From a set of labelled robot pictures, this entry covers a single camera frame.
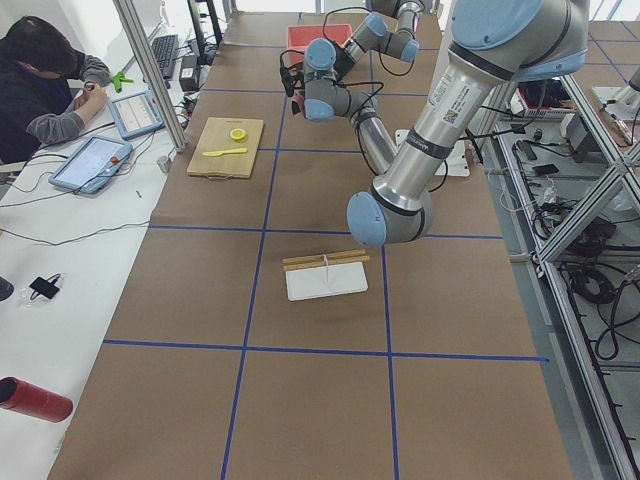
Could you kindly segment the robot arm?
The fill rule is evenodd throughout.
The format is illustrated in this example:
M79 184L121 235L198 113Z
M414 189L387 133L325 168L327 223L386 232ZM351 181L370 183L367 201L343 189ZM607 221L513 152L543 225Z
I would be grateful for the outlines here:
M413 64L419 49L419 20L423 14L436 13L438 6L438 1L366 1L368 14L351 36L342 45L332 41L336 78L342 80L369 51Z
M370 1L367 16L343 44L310 42L300 63L282 66L292 109L306 119L350 121L367 149L374 179L347 207L352 236L366 246L421 237L434 215L428 183L490 91L507 82L577 71L587 53L585 1L460 1L452 13L448 64L405 140L387 133L371 94L344 78L368 52L412 62L415 31L427 1Z

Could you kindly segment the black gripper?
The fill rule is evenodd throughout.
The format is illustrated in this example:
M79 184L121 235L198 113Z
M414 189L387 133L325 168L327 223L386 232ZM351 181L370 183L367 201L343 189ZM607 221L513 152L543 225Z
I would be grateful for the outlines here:
M287 97L293 97L297 90L304 88L304 64L302 62L290 66L281 65L279 73Z

